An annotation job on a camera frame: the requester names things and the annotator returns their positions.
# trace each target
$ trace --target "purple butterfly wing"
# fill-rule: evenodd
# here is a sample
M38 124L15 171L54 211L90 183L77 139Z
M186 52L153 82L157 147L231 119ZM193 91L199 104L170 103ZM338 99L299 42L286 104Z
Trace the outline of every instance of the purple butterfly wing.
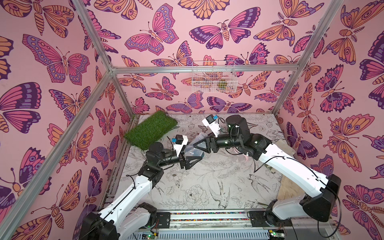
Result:
M192 93L187 99L187 102L194 109L200 109L204 107L203 104L201 103L201 100L203 100L203 93L198 91L198 92Z
M162 85L164 87L165 90L167 90L168 92L174 94L174 95L178 95L178 91L176 91L176 87L175 85L173 85L170 81L169 81L169 78L167 77L163 77L163 80L162 80Z
M237 110L239 110L240 112L243 112L245 110L248 110L252 107L251 104L249 103L234 103L230 106L230 108L236 108Z
M367 80L384 74L384 65L371 59L364 59L360 63L362 73L360 80Z
M101 162L103 170L108 166L108 153L105 147L97 147L93 149L91 158L94 158L96 162Z
M216 34L211 40L207 42L205 45L207 49L213 49L213 48L222 48L223 47L223 34L218 33Z
M251 35L251 31L242 28L232 28L229 30L229 34L235 43L239 43L241 39L248 38Z
M200 26L190 30L189 35L195 41L198 41L199 43L205 43L211 37L220 33L220 31L221 28L219 28L218 26Z
M175 103L175 104L171 104L171 105L169 105L168 107L166 107L166 109L168 110L168 111L174 111L174 112L180 112L182 109L184 110L184 111L187 111L188 109L187 108L184 108L184 107L187 107L187 108L189 108L188 106L186 106L184 103Z
M356 193L361 200L368 204L379 204L384 202L384 189L380 187L369 189L366 186L357 185Z
M40 107L41 89L39 84L29 82L17 85L0 98L0 110L37 109Z
M111 144L109 145L109 157L111 162L115 161L116 159L116 149L118 148L119 144L119 136L116 135L112 141Z
M15 195L11 192L10 188L0 186L0 223L16 202Z
M373 45L368 52L368 56L384 63L384 32L382 32L373 42Z
M83 225L83 220L86 217L86 215L90 214L91 212L96 211L97 206L94 204L87 204L84 209L82 210L79 219L77 220L76 227L73 232L72 240L78 240L80 235L81 226Z
M278 92L278 93L281 93L281 91L283 90L286 82L284 82L284 79L285 78L279 78L279 80L277 80L276 84L275 84L275 91Z
M303 147L305 153L307 154L307 156L309 158L316 157L319 154L317 149L311 143L309 143L309 142L307 142L305 140L302 140L300 142L300 145Z
M293 51L294 53L298 53L300 51L303 51L305 49L305 47L307 46L308 42L310 41L312 35L308 35L308 36L304 36L302 37L301 39L299 39L295 46L293 47Z
M96 167L92 167L91 172L89 174L89 178L88 178L88 196L89 197L97 195L97 194L93 195L93 192L95 190L98 191L98 189L96 189L96 183L98 182L99 178L100 178L99 171L97 170Z
M253 7L247 9L237 16L235 16L231 22L229 22L229 28L252 28L260 16L260 8Z
M367 213L362 210L356 210L353 212L353 218L356 222L358 222L361 226L365 227L370 237L374 240L381 240L381 236L375 223L368 216Z
M301 143L297 147L297 156L300 156L303 160L307 159L307 157L305 156L305 150Z
M252 51L251 55L249 56L249 63L250 64L266 64L266 57L268 56L269 52L267 49L265 49L266 46L263 43L259 43Z
M328 154L323 159L319 160L319 166L323 174L330 176L333 173L333 158Z

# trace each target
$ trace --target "black cable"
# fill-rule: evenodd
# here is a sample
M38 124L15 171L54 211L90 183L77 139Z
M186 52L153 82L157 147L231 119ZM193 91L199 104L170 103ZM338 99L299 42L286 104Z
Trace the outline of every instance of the black cable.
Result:
M276 158L276 157L283 157L283 156L274 156L274 157L271 157L271 158L268 159L265 163L263 163L257 170L255 170L253 173L259 171L259 169L260 169L262 166L264 166L264 164L266 164L267 162L269 162L269 160L272 160L272 159L274 159L274 158Z
M167 170L167 169L169 169L169 168L171 168L171 167L173 167L173 166L174 166L174 164L172 164L172 166L170 166L170 167L164 168L163 171L164 171L164 170Z
M227 153L229 153L229 154L232 154L232 155L242 155L243 153L237 153L237 154L234 154L234 153L230 153L229 151L228 151L228 149L225 149L226 151L227 151Z
M293 229L293 231L295 232L296 240L299 240L299 239L297 238L296 230L295 230L295 228L293 227L293 224L292 224L292 229Z

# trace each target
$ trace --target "butterfly illustration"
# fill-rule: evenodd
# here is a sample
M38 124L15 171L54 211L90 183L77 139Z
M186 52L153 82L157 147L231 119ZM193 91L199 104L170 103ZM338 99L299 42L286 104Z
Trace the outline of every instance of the butterfly illustration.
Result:
M307 44L308 42L310 41L311 37L312 37L312 33L314 33L314 31L316 30L316 25L313 25L312 26L312 30L310 31L307 31L305 32L306 34L311 34L311 35L308 35L308 36L304 36L302 37L301 39L299 39L295 46L293 46L293 50L292 52L294 53L298 53L300 51L303 51L306 47L307 47ZM329 28L325 31L324 33L324 36L327 37L327 31L329 30ZM320 42L318 43L314 53L313 53L313 56L314 58L317 58L319 56L319 54L321 53L321 51L323 50L323 47L324 47L324 38L322 37Z
M121 122L123 124L126 124L127 122L130 122L131 118L130 118L130 116L129 116L127 111L125 111L122 108L119 108L119 114L121 116Z
M102 75L101 75L101 72L99 70L99 67L96 66L96 82L99 83L101 81L101 78L102 78ZM100 101L103 98L103 96L105 95L106 98L109 97L109 103L111 104L113 109L115 109L115 106L113 105L113 100L115 99L115 95L114 95L115 92L116 92L116 88L113 85L113 83L108 83L107 87L105 88L105 90L103 91L101 96L99 97L98 101Z
M121 56L123 59L125 65L129 68L134 68L134 67L140 67L140 65L133 59L130 59L124 55ZM141 88L143 93L146 92L145 86L139 82L138 80L143 81L144 78L142 77L152 77L155 76L157 73L130 73L130 74L125 74L124 77L126 78L119 78L119 82L123 86L131 86L133 88Z
M40 120L40 114L20 109L38 109L40 99L40 85L33 82L19 84L4 93L0 98L0 110L4 111L0 114L0 130L9 132L8 121L20 132L28 133L31 125Z
M0 80L8 79L8 74L11 72L10 66L4 56L8 56L13 49L13 41L0 36Z
M111 52L111 53L119 53L116 49L114 49L113 47L109 46L108 44L106 44L108 42L108 40L106 40L106 38L108 39L120 39L121 37L111 31L108 31L106 29L102 29L101 27L101 24L99 23L99 20L97 20L97 18L95 17L93 11L91 10L87 10L88 11L88 15L89 17L91 18L91 21L93 23L93 26L94 28L96 29L96 32L100 38L100 41L101 41L101 44L103 45L104 47L104 50L107 51L107 52ZM83 30L84 30L84 33L85 33L85 37L84 37L84 50L87 50L89 49L90 46L92 46L92 48L94 48L93 46L93 42L83 24L83 22L81 21L80 19L80 16L79 17L79 21L81 23L81 26L83 27ZM95 60L97 62L99 58L99 54L98 52L96 51L95 49Z
M243 112L252 107L249 103L233 103L229 101L224 101L221 98L217 97L207 97L207 102L210 106L209 109L216 111L217 113L221 110L227 111L227 113L238 113L239 111Z
M328 96L324 99L324 101L320 104L320 109L323 112L331 112L333 109L335 111L341 111L347 107L351 106L351 104L355 101L355 98L347 93L335 92L337 90L341 90L344 88L336 89L338 84L337 81L341 77L343 72L343 65L336 65L336 67L327 69L327 73L324 77L319 79L315 85L317 92L325 92L321 97Z
M193 9L196 18L210 19L214 11L225 10L230 0L181 0L178 5L188 10Z
M113 105L113 99L115 99L115 95L114 95L115 92L116 92L116 88L115 88L115 85L113 85L113 83L108 83L107 87L103 91L104 96L109 98L109 103L111 104L113 109L115 109L115 106Z
M82 73L87 72L89 59L87 56L75 53L69 56L59 54L45 41L24 34L23 44L27 46L35 56L35 60L47 66L47 71L53 83L63 83L65 76L69 75L73 84L81 85Z
M203 93L200 91L192 93L187 100L184 100L184 102L179 102L175 104L171 104L166 109L168 111L174 111L174 112L182 112L182 113L191 113L192 108L194 109L200 109L203 106L201 103L201 100L203 100Z
M49 140L51 140L51 145L55 146L56 143L59 141L60 137L63 135L64 131L54 125L49 124L49 128L47 129L49 133ZM85 164L87 162L85 161L85 158L88 155L88 147L91 144L93 137L93 126L89 126L87 129L84 130L84 132L80 135L77 133L77 137L75 140L70 143L68 148L65 150L64 155L61 157L59 163L60 167L57 169L56 173L60 172L61 167L66 166L67 164L72 162L72 159L76 159L76 161L84 161Z
M47 239L49 237L49 234L51 232L52 228L52 219L55 219L55 223L59 228L64 229L64 217L63 214L60 212L62 211L71 211L77 205L80 201L80 181L81 181L81 170L78 170L73 177L71 178L70 182L68 183L67 187L64 190L63 196L61 197L61 200L58 205L56 205L57 200L55 204L52 205L50 208L41 207L39 209L47 209L51 210L51 214L44 215L42 217L38 217L30 222L27 222L21 226L19 226L15 233L12 236L12 240L16 239Z
M297 92L298 89L299 89L299 83L295 84L292 87L287 98L283 102L283 108L287 110L289 113L291 113L291 116L295 114L295 108L293 107L292 101L294 101L295 98L293 97L293 95Z
M198 41L201 44L204 44L207 49L212 48L222 48L223 47L223 37L226 41L229 41L229 35L231 35L235 43L239 43L241 39L247 38L251 35L251 31L243 28L252 28L260 16L260 8L253 7L247 9L237 16L235 16L228 24L225 24L226 21L221 24L221 27L218 26L200 26L192 29L189 32L191 38L195 41Z
M364 59L360 63L360 69L362 69L360 80L367 80L376 78L373 81L373 85L384 83L384 32L378 35L377 39L373 42L371 49L368 52L368 56L379 60L379 62ZM377 106L384 109L384 84L378 86L369 94L369 98L378 102Z
M119 134L120 134L120 143L122 143L122 141L124 140L125 132L123 131L121 126L119 126Z
M297 148L297 156L300 156L303 160L307 159L307 157L316 157L319 154L310 142L302 140L303 137L296 132L296 129L290 122L287 122L287 135L289 145Z
M136 98L135 104L131 102L132 111L134 114L142 114L145 111L149 111L150 107L144 102L142 97Z
M148 0L138 0L138 2L143 4L144 7L153 10L151 3ZM119 13L123 11L121 13L121 17L127 20L134 20L137 16L137 6L135 0L96 0L94 7L105 12Z
M300 96L299 99L297 99L297 106L301 110L304 110L304 112L299 113L297 117L304 118L301 123L301 129L303 132L305 133L310 132L310 134L317 137L318 139L322 139L323 134L321 133L319 126L310 116L310 115L313 115L310 109L311 99L312 99L312 83L309 83L307 88L305 89L305 92L303 93L303 96Z
M374 221L382 226L382 221L376 214L382 214L383 209L379 206L370 205L384 202L384 189L380 187L369 189L363 185L356 185L355 190L354 187L346 185L344 190L349 194L347 195L349 201L343 199L343 204L349 211L353 211L352 215L355 221L367 230L372 239L381 239L380 232L377 230Z
M329 175L333 173L333 158L328 154L326 154L323 159L319 160L318 164L315 164L315 165L311 164L311 168L329 177Z
M31 13L32 5L35 12L35 23L40 35L43 35L44 31L44 18L48 22L48 25L59 37L65 38L68 35L68 29L64 26L68 26L73 20L74 13L71 9L60 6L50 5L42 7L39 0L35 0L33 3L31 0L12 0L12 1L0 1L0 5L9 14L15 17L26 17Z
M175 90L176 88L175 85L170 83L169 78L167 77L163 77L163 80L162 80L163 87L161 87L159 83L156 83L156 85L158 86L158 88L151 88L153 91L156 91L156 92L147 93L145 94L145 96L150 98L157 98L159 100L162 100L165 98L166 100L170 101L172 100L171 97L179 94L179 92Z
M107 182L109 181L109 178L111 177L111 173L112 173L112 169L108 169L107 173L105 174L105 175L107 175Z
M293 59L291 56L288 56L291 60L288 60L286 57L283 55L276 55L273 60L275 61L276 64L297 64L300 60L300 55L294 57Z
M173 8L168 4L163 4L156 12L152 20L152 29L149 28L148 33L140 33L133 35L126 42L125 46L131 50L136 49L140 52L148 50L156 55L164 51L162 42L171 44L179 37L172 29L175 20L172 17Z
M191 54L187 41L184 41L177 49L176 57L173 55L171 59L155 59L151 62L159 67L192 66Z
M216 64L217 63L211 56L204 56L203 66L216 66ZM195 76L194 81L217 81L223 77L227 77L227 75L223 75L223 72L203 72L202 75ZM181 82L188 86L192 86L192 78L183 79Z
M324 3L321 3L315 6L314 8L311 8L308 7L308 3L306 3L305 1L299 3L299 0L280 0L281 9L283 10L283 13L287 17L287 19L284 19L283 14L278 12L277 15L280 20L273 22L272 25L280 23L283 24L273 26L262 32L259 32L253 38L263 41L271 41L275 38L277 39L277 41L283 41L287 39L290 41L289 45L292 46L295 42L295 34L287 26L295 26L298 23L295 20L289 18L303 18L309 16L318 11L323 5Z
M50 89L49 92L56 101L56 105L61 110L64 110L64 116L67 119L67 126L69 126L76 114L83 107L85 101L91 95L91 87L85 87L79 94L79 97L77 97L77 94L76 97L72 94L73 98L59 90Z
M157 112L157 111L163 111L163 112L165 112L165 110L164 110L162 107L159 107L158 105L156 105L155 107L156 107L156 112Z
M257 75L254 79L252 79L249 84L247 84L247 81L245 83L242 84L242 86L237 86L236 87L236 91L234 93L231 93L228 95L228 97L230 98L237 98L241 95L241 93L243 92L243 89L244 89L244 92L250 96L251 95L251 91L250 91L250 88L251 89L254 89L254 90L261 90L263 88L265 88L266 86L266 80L267 78L269 77L269 75L271 74L271 71L264 71L262 73L260 73L259 75Z
M90 212L93 212L96 210L97 206L95 204L92 204L96 201L97 195L99 195L102 191L101 185L103 184L103 179L100 178L99 171L96 167L92 167L91 172L89 173L88 178L88 198L87 195L85 196L85 205L84 209L82 210L79 219L76 223L76 227L73 232L72 240L77 240L80 235L81 226L83 224L84 217L88 215Z
M242 60L241 58L234 56L234 55L226 55L224 61L226 61L225 65L258 65L258 64L266 64L266 57L268 56L269 52L267 49L265 49L265 44L259 43L256 45L256 47L253 49L251 52L251 55L249 55L249 60L248 60L248 54L247 52L247 57L244 58L242 54L240 56L244 59ZM240 77L244 74L244 72L236 72L236 76Z
M277 97L280 96L281 91L285 86L285 78L279 78L275 83L275 90L270 89L270 93L262 93L255 96L255 99L260 99L261 101L266 101L267 103L274 103L277 101Z
M111 114L111 110L109 109L108 114L104 109L104 114L98 109L95 108L96 116L99 118L99 126L102 128L103 134L107 134L109 132L112 134L113 126L115 125L115 117L116 110L114 110Z
M119 144L119 136L116 135L109 144L109 147L97 147L92 150L91 157L96 160L96 162L101 162L103 170L108 166L109 160L111 162L116 159L116 149Z
M303 73L301 74L301 76L305 75L305 77L304 77L305 83L311 79L311 76L314 76L321 71L320 66L317 66L317 65L312 66L313 64L315 64L315 63L311 63L311 59L309 59L309 61L306 63L306 65L304 67Z
M328 117L328 120L331 121L333 136L329 137L328 144L323 145L323 147L328 146L333 153L339 154L339 157L348 167L351 167L354 171L361 172L360 161L348 142L351 143L349 140L356 138L350 137L351 135L357 134L367 128L374 119L375 117L369 116L369 114L353 115L345 120L337 118L333 121Z
M371 146L376 148L379 151L384 152L384 135L383 136L377 136L377 137L371 137L368 135L363 135L363 137L368 138L372 141ZM377 156L377 158L384 159L384 156Z
M358 33L363 30L365 27L361 25L365 24L367 21L374 18L384 10L384 1L375 1L365 5L361 11L360 8L352 9L351 12L346 12L345 5L341 9L340 20L341 23L346 26L348 29L340 30L339 34L345 38L340 38L332 41L328 44L322 54L326 53L328 50L331 50L334 55L339 54L339 59L345 63L351 65L356 63L355 49L350 37L354 42L357 42L357 37L354 33Z
M24 190L23 188L28 185L28 183L35 175L39 167L42 165L44 160L45 157L40 155L40 150L36 150L36 148L30 147L24 154L24 157L20 164L18 182L16 182L16 177L13 168L11 168L11 171L13 173L13 182L8 182L3 178L0 178L0 180L5 183L12 184L12 189L17 193L18 196L20 196ZM50 189L51 179L51 177L48 178L39 195L43 195L46 191ZM16 198L11 189L8 187L0 186L0 223L2 222L2 220L4 219L4 217L9 212L15 202Z
M333 223L335 224L335 226L339 225L339 222L336 220L333 220ZM348 235L351 233L351 231L348 228L346 228L343 224L340 224L338 231L340 235Z

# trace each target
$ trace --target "orange butterfly wing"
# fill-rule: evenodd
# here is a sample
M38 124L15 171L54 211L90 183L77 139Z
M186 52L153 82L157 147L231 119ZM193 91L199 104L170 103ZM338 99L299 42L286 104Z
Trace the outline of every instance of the orange butterfly wing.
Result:
M18 227L11 240L47 240L52 228L51 215L45 215Z
M321 133L319 126L311 116L306 116L304 118L303 122L301 123L301 129L305 133L310 132L310 134L317 137L318 139L323 138L323 134Z
M79 186L81 181L81 170L78 170L68 183L63 196L61 197L59 207L63 211L71 211L80 201Z
M305 92L303 93L303 97L299 97L297 100L297 106L301 110L308 110L311 104L311 98L312 98L312 83L308 84L307 88L305 89Z
M8 1L1 1L0 5L4 8L5 11L7 11L9 14L16 16L16 17L26 17L28 14L30 14L32 10L32 5L30 5L32 2L29 2L29 4L20 3L15 0L8 0Z
M356 134L367 128L374 119L375 117L370 116L369 114L359 114L357 116L353 115L343 121L341 131L346 136Z
M264 71L252 79L248 86L254 90L261 90L266 86L266 80L271 74L271 71Z
M60 5L43 7L43 11L48 24L55 32L55 34L62 38L67 37L68 30L64 26L68 26L68 24L73 20L73 11L65 6Z
M85 161L85 158L88 155L88 147L91 144L93 137L93 127L90 126L84 132L79 136L79 139L77 140L77 145L76 145L76 153L75 153L75 159L76 161L84 161L85 164L87 162Z

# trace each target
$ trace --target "floral printed floor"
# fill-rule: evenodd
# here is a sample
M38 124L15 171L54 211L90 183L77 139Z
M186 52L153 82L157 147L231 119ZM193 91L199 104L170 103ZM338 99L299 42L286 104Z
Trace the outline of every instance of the floral printed floor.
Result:
M229 114L219 115L226 119ZM260 133L273 142L284 139L272 114L241 114L246 118L251 133ZM140 116L139 123L149 115ZM170 115L179 122L177 128L160 140L164 148L172 149L167 138L176 134L187 135L192 141L200 132L210 133L201 120L207 115ZM136 174L144 162L144 152L132 146L129 150L116 195L120 195L132 183L126 175ZM245 155L234 156L220 149L217 153L205 153L203 160L190 170L176 164L165 170L160 182L141 199L161 210L197 209L249 209L265 208L276 198L281 181L280 173L262 167L253 174L254 162Z

